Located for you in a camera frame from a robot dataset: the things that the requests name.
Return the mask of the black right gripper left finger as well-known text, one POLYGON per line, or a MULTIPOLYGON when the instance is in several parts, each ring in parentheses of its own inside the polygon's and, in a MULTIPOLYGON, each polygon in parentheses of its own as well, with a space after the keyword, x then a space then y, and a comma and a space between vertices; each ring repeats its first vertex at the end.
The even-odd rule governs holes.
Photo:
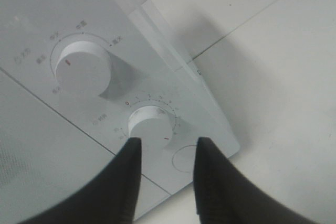
POLYGON ((141 164, 141 139, 131 137, 93 180, 24 223, 133 223, 141 164))

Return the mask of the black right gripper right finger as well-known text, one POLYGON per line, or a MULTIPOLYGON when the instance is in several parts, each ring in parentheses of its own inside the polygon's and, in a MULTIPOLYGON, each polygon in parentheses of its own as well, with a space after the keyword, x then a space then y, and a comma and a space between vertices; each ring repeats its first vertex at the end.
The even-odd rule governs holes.
POLYGON ((312 223, 256 187, 208 137, 197 141, 193 187, 201 223, 312 223))

